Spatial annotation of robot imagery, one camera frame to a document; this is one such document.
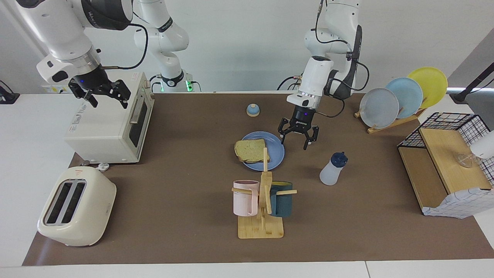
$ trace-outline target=blue plate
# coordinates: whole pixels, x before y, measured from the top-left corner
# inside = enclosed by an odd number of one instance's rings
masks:
[[[285,157],[285,147],[281,144],[280,139],[274,134],[265,131],[256,131],[249,133],[245,135],[244,138],[242,138],[242,140],[247,139],[264,139],[264,141],[266,142],[266,147],[268,148],[268,154],[270,158],[268,162],[268,170],[275,169],[283,161],[283,158]],[[264,170],[264,165],[262,164],[262,162],[244,162],[244,164],[256,171]]]
[[[412,116],[422,105],[422,88],[413,79],[407,77],[396,78],[386,85],[386,89],[395,94],[400,104],[400,109],[403,108],[396,117],[398,119]]]

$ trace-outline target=toaster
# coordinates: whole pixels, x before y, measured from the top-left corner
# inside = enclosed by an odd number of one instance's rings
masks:
[[[92,167],[67,169],[38,219],[40,234],[67,246],[89,246],[103,235],[117,188]]]

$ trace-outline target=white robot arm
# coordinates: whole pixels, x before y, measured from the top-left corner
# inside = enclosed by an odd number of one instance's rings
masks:
[[[323,2],[321,0],[319,5],[317,21]],[[295,104],[295,110],[291,119],[283,118],[278,127],[282,143],[286,134],[296,132],[305,135],[304,150],[307,149],[307,145],[317,140],[319,133],[319,127],[312,125],[312,118],[319,113],[316,109],[321,97],[325,94],[343,101],[352,94],[362,42],[362,27],[358,25],[360,3],[361,0],[329,2],[325,15],[328,28],[312,29],[306,33],[305,46],[312,57],[305,67],[298,92],[287,97],[288,102]],[[346,55],[343,71],[333,69],[329,54]],[[310,129],[313,130],[312,136],[308,134]]]
[[[165,92],[191,91],[192,79],[180,66],[174,51],[185,50],[189,45],[187,32],[170,17],[164,1],[138,0],[142,9],[142,19],[152,25],[149,33],[148,52],[158,62],[161,85]],[[145,47],[145,35],[136,32],[134,42],[141,50]]]
[[[123,30],[131,25],[132,4],[129,0],[16,0],[29,27],[49,50],[37,65],[49,83],[71,79],[69,87],[78,98],[94,107],[93,94],[117,99],[124,108],[130,91],[121,80],[111,82],[97,51],[84,34],[84,27]]]

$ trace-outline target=checkered cloth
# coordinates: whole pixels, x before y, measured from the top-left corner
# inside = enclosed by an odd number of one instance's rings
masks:
[[[437,208],[423,207],[424,215],[466,218],[494,208],[494,190],[470,188],[446,196]]]

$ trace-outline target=white wall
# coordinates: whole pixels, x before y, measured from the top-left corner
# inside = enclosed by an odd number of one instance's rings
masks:
[[[45,81],[36,64],[45,52],[19,21],[14,0],[0,0],[0,80],[17,93],[42,93]]]
[[[314,27],[316,0],[166,4],[191,38],[189,48],[177,53],[182,67],[205,91],[274,90],[285,77],[300,74],[310,56],[303,37]],[[360,7],[361,61],[371,69],[369,90],[421,66],[438,67],[449,76],[494,26],[492,0],[362,0]],[[128,66],[140,59],[134,28],[86,33],[103,50],[104,65]],[[2,47],[0,54],[9,51]],[[34,67],[38,60],[26,57],[25,62]],[[151,56],[138,69],[148,77],[158,72]],[[364,79],[362,71],[358,86]]]
[[[494,62],[494,29],[479,43],[461,65],[450,75],[450,87],[466,87]],[[487,84],[494,75],[486,78],[479,87]]]

